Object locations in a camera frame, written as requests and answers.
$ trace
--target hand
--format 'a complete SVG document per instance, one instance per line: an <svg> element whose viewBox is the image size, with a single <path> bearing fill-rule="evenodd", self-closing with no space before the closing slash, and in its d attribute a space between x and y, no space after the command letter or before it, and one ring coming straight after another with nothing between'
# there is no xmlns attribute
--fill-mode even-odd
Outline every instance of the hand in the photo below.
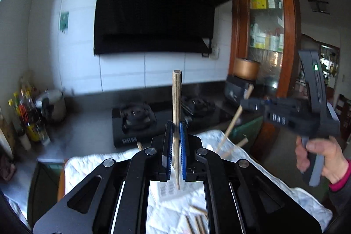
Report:
<svg viewBox="0 0 351 234"><path fill-rule="evenodd" d="M306 149L311 153L324 155L322 176L325 176L332 184L335 184L346 174L349 162L343 156L343 152L336 139L332 136L329 139L310 140L306 145ZM302 146L301 137L298 136L295 149L296 166L302 172L305 172L310 166L306 149Z"/></svg>

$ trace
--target sticker on wall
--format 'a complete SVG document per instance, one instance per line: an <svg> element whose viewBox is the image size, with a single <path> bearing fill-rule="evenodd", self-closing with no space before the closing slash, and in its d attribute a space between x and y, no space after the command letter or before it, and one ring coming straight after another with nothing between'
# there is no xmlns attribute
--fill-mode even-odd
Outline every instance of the sticker on wall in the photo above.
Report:
<svg viewBox="0 0 351 234"><path fill-rule="evenodd" d="M62 12L60 16L60 31L65 34L68 30L68 12Z"/></svg>

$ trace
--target wooden dowel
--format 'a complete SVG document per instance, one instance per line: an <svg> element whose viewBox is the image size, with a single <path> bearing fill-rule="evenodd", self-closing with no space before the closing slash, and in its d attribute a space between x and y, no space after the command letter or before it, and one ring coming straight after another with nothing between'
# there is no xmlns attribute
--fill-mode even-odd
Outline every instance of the wooden dowel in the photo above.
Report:
<svg viewBox="0 0 351 234"><path fill-rule="evenodd" d="M249 140L245 137L244 139L242 139L238 144L236 144L235 146L242 148L246 143L248 143ZM233 146L233 148L230 148L229 151L225 152L223 155L221 155L222 159L227 158L235 149L235 146Z"/></svg>
<svg viewBox="0 0 351 234"><path fill-rule="evenodd" d="M205 225L204 225L204 222L202 221L202 217L201 216L198 216L198 217L199 217L201 232L202 234L206 234Z"/></svg>
<svg viewBox="0 0 351 234"><path fill-rule="evenodd" d="M195 216L195 222L196 222L196 228L197 228L197 230L198 230L198 233L202 234L201 226L200 226L200 222L199 222L199 217L198 217L198 216Z"/></svg>
<svg viewBox="0 0 351 234"><path fill-rule="evenodd" d="M179 123L180 123L180 101L181 101L181 71L173 71L172 79L172 102L173 102L173 162L175 170L175 181L179 185Z"/></svg>
<svg viewBox="0 0 351 234"><path fill-rule="evenodd" d="M189 230L191 234L194 234L193 228L191 227L190 220L188 216L185 216L186 223L188 224Z"/></svg>
<svg viewBox="0 0 351 234"><path fill-rule="evenodd" d="M195 210L197 210L198 212L201 212L203 215L207 216L207 211L206 210L204 210L202 208L199 208L199 207L197 207L195 205L191 205L190 207L195 209Z"/></svg>
<svg viewBox="0 0 351 234"><path fill-rule="evenodd" d="M143 145L140 142L137 142L136 144L138 145L139 151L143 150Z"/></svg>
<svg viewBox="0 0 351 234"><path fill-rule="evenodd" d="M245 93L245 96L244 98L245 99L248 99L252 93L252 90L253 90L253 85L250 84L249 85L249 88L247 89L247 92ZM221 142L218 144L215 152L218 153L218 151L220 150L220 148L223 146L223 144L225 143L225 141L227 140L229 134L231 133L231 131L233 130L234 126L235 126L235 123L237 122L237 120L239 119L241 113L243 112L243 107L240 105L238 110L236 111L232 121L230 122L228 128L227 128L227 131L225 132Z"/></svg>

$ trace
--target countertop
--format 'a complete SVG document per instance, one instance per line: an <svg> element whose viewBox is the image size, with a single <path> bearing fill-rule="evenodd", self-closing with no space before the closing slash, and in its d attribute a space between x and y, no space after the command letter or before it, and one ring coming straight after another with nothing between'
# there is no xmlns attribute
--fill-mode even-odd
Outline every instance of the countertop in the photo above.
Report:
<svg viewBox="0 0 351 234"><path fill-rule="evenodd" d="M211 100L229 114L235 114L237 108L224 101L222 95L211 97ZM243 112L237 125L250 122L257 116L250 112ZM208 130L225 131L229 123L230 121L217 126L209 126ZM59 125L48 127L48 133L51 143L47 146L34 144L32 150L26 152L20 144L17 144L15 158L17 171L10 182L0 182L1 190L6 196L17 202L25 217L27 217L30 184L37 161L63 162L75 156L126 150L126 148L116 149L113 144L111 109L69 113Z"/></svg>

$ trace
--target range hood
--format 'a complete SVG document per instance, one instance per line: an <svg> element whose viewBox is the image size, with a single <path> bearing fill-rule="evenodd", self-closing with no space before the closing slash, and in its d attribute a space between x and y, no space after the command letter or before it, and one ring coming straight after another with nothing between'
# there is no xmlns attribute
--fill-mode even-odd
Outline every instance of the range hood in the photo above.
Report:
<svg viewBox="0 0 351 234"><path fill-rule="evenodd" d="M211 53L215 7L229 0L97 0L94 54Z"/></svg>

